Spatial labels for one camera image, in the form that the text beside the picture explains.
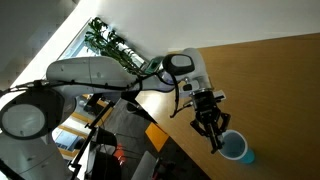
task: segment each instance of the paper cup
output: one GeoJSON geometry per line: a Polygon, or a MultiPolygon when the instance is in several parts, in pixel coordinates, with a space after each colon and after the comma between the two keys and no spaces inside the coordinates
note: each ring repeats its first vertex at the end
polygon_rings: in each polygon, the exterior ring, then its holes
{"type": "Polygon", "coordinates": [[[245,164],[254,161],[254,152],[248,147],[248,143],[242,134],[235,130],[227,130],[222,133],[222,137],[224,144],[219,152],[223,157],[245,164]]]}

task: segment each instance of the yellow object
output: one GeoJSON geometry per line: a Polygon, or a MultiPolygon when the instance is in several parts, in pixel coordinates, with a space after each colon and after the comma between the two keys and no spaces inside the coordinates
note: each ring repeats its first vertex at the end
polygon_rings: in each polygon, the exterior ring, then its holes
{"type": "Polygon", "coordinates": [[[169,135],[154,123],[151,123],[145,132],[151,140],[153,146],[157,149],[158,152],[160,152],[163,145],[169,138],[169,135]]]}

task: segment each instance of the white cup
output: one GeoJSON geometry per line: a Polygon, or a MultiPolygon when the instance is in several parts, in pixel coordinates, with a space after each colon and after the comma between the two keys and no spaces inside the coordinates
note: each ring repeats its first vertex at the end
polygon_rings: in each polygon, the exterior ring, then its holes
{"type": "Polygon", "coordinates": [[[248,143],[242,134],[235,130],[226,130],[222,133],[222,137],[223,145],[219,152],[223,157],[245,164],[254,161],[254,152],[248,147],[248,143]]]}

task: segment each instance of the wooden table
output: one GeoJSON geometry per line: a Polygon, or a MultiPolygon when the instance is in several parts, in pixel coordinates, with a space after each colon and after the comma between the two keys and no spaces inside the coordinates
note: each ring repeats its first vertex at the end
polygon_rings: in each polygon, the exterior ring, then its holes
{"type": "Polygon", "coordinates": [[[199,49],[227,95],[218,106],[231,114],[229,129],[255,152],[250,165],[210,154],[210,142],[189,125],[192,108],[171,119],[174,92],[136,99],[212,179],[319,179],[319,49],[320,34],[199,49]]]}

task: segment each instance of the green leaves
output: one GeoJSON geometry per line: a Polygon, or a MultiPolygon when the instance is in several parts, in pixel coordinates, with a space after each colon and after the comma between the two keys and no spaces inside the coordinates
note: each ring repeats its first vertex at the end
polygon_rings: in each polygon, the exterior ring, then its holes
{"type": "Polygon", "coordinates": [[[111,30],[104,38],[103,29],[108,29],[108,24],[104,23],[99,17],[94,18],[88,23],[90,30],[85,34],[85,44],[95,53],[108,56],[118,61],[127,72],[134,75],[143,75],[144,72],[137,67],[132,60],[134,51],[130,48],[120,50],[119,45],[125,44],[125,40],[111,30]]]}

